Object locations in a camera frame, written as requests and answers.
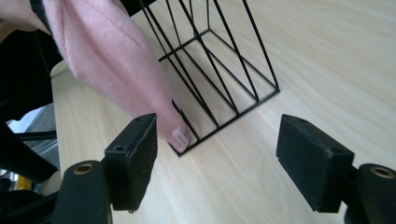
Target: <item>pink cloth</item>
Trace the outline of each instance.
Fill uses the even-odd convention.
[[[117,0],[43,0],[49,27],[78,80],[132,117],[158,114],[158,132],[178,151],[190,136],[144,32]]]

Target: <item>wood grain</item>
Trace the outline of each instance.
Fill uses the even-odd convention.
[[[281,93],[181,158],[160,141],[140,209],[132,215],[114,212],[115,223],[343,223],[344,205],[339,214],[312,212],[278,163],[282,114],[311,121],[354,151],[355,166],[373,162],[396,169],[396,3],[248,2]],[[198,7],[203,3],[194,1]],[[220,4],[246,46],[244,53],[262,59],[238,20],[239,1]],[[166,14],[163,6],[164,1],[152,6],[159,18]],[[151,36],[142,18],[134,17]],[[191,33],[187,25],[179,31]],[[156,50],[161,56],[159,46]],[[169,65],[163,67],[174,74]],[[64,64],[52,75],[62,169],[101,160],[131,118],[75,81]],[[195,110],[192,102],[181,101],[186,110]],[[210,124],[197,118],[204,132]]]

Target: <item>hand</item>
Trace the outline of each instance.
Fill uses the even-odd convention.
[[[30,8],[29,0],[0,0],[0,42],[15,30],[50,34]]]

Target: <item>wire frame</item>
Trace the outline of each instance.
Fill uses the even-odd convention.
[[[233,6],[239,7],[206,0],[205,8],[191,0],[139,2],[163,51],[160,62],[169,68],[180,96],[172,104],[190,129],[191,143],[178,156],[279,93],[246,0],[235,1]],[[157,20],[158,13],[167,14],[168,20]]]

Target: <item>floor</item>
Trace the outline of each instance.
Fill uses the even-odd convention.
[[[27,132],[47,132],[56,130],[55,115],[53,104],[47,105],[35,122],[29,127]],[[26,143],[33,149],[38,155],[43,157],[45,160],[51,162],[53,165],[60,168],[58,143],[57,141],[46,141],[46,142],[28,142]]]

